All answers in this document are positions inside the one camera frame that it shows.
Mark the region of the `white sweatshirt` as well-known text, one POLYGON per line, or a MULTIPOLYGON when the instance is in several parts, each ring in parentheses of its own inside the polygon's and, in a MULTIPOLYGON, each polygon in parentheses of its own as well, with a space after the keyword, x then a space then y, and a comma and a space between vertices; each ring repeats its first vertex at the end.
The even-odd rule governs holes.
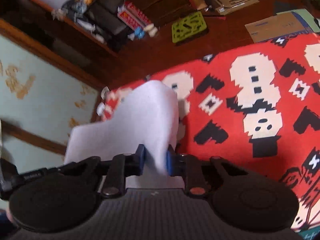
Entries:
POLYGON ((176 146, 177 132, 177 94, 160 81, 149 81, 129 93, 110 120, 73 128, 64 163, 91 156, 111 160, 118 154, 134 153, 143 144, 147 150, 143 174, 127 177, 126 186, 183 188, 183 179, 167 172, 167 149, 176 146))

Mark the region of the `white pet bowl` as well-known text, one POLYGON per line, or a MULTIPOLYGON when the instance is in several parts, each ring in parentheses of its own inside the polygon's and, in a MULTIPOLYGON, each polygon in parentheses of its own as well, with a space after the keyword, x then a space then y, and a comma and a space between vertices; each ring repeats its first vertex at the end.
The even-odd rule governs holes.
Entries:
POLYGON ((96 113, 97 113, 98 116, 102 116, 104 114, 104 111, 105 111, 105 104, 103 102, 101 102, 97 106, 96 113))
POLYGON ((102 100, 105 100, 105 99, 107 98, 109 92, 110 92, 110 89, 109 89, 107 86, 105 86, 105 87, 101 90, 101 93, 100 93, 101 99, 102 99, 102 100))

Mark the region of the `red Christmas pattern tablecloth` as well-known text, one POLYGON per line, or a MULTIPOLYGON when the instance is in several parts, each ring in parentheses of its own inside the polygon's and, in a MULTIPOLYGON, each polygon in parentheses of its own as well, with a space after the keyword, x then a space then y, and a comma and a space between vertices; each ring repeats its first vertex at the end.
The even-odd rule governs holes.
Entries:
POLYGON ((319 35, 209 54, 152 76, 179 101, 177 151, 219 155, 289 187, 291 227, 319 229, 319 35))

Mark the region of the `blue ceramic figurine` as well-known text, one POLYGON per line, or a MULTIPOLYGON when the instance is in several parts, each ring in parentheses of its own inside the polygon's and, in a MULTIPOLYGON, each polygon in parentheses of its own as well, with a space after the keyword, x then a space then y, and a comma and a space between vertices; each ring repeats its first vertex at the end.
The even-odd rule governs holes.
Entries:
POLYGON ((145 31, 142 27, 138 27, 135 29, 135 31, 128 35, 128 39, 130 39, 131 41, 133 41, 135 38, 141 40, 143 37, 145 36, 145 31))

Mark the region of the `cream ceramic pot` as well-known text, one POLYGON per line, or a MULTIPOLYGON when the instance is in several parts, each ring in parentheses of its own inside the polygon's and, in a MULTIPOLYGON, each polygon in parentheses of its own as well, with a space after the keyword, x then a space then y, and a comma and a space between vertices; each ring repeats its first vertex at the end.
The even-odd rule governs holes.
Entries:
POLYGON ((158 28, 153 23, 147 25, 143 30, 148 33, 150 37, 155 37, 158 33, 158 28))

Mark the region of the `red couplet box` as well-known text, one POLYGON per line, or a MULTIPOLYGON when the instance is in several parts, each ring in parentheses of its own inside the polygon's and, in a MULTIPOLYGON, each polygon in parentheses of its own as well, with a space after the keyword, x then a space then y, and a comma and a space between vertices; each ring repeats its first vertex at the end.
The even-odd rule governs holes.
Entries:
POLYGON ((122 6, 118 7, 117 16, 133 31, 151 24, 147 16, 129 1, 125 1, 122 6))

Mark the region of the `Mianshu flattened cardboard box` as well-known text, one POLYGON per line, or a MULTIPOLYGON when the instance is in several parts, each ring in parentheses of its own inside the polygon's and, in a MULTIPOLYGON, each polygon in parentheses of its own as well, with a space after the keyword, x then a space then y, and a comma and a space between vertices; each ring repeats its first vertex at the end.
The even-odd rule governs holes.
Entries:
POLYGON ((299 34, 319 33, 318 19, 306 9, 279 12, 275 16, 245 25, 254 43, 299 34))

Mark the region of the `dark wooden cabinet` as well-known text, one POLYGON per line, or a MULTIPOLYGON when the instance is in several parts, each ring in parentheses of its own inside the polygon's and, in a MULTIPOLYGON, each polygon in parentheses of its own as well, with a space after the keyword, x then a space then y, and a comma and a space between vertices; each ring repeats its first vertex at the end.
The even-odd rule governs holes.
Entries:
POLYGON ((127 0, 157 27, 188 16, 196 9, 191 0, 127 0))

